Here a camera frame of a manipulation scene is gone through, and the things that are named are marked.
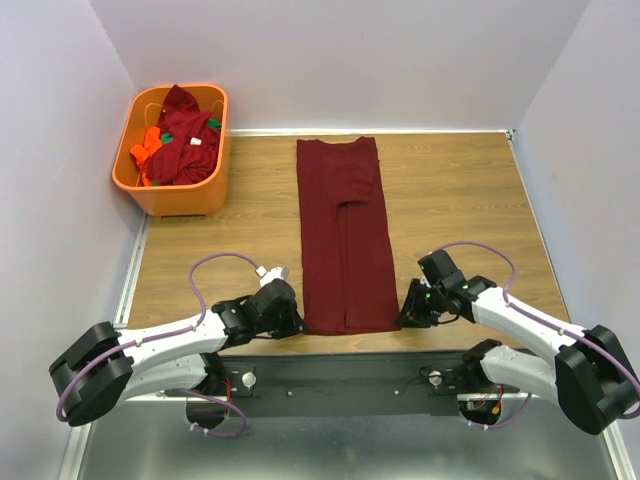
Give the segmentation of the maroon t shirt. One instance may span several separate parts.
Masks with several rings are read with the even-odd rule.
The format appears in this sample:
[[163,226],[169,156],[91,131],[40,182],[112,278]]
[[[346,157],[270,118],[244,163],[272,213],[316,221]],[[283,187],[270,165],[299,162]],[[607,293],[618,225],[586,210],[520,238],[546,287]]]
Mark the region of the maroon t shirt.
[[300,140],[296,156],[310,333],[395,330],[396,276],[375,140]]

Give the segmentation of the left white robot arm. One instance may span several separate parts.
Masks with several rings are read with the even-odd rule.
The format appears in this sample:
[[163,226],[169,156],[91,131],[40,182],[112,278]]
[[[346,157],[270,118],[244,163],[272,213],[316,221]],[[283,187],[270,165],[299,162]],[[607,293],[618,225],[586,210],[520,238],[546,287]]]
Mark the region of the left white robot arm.
[[118,330],[109,322],[95,324],[49,367],[59,396],[56,417],[77,427],[139,395],[178,389],[212,394],[222,380],[214,361],[218,352],[261,335],[282,339],[306,329],[293,288],[279,278],[252,295],[157,327]]

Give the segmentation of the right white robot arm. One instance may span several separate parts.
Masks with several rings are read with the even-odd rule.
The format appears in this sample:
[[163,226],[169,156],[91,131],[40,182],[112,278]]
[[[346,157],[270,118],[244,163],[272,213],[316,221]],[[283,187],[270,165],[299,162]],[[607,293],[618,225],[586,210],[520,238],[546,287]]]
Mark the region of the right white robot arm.
[[512,387],[559,407],[581,431],[598,435],[618,420],[639,415],[639,378],[617,336],[596,325],[561,321],[517,300],[508,285],[466,277],[445,248],[422,257],[396,323],[440,326],[442,317],[494,329],[524,346],[517,351],[487,339],[464,352],[451,372],[433,369],[434,389],[480,393]]

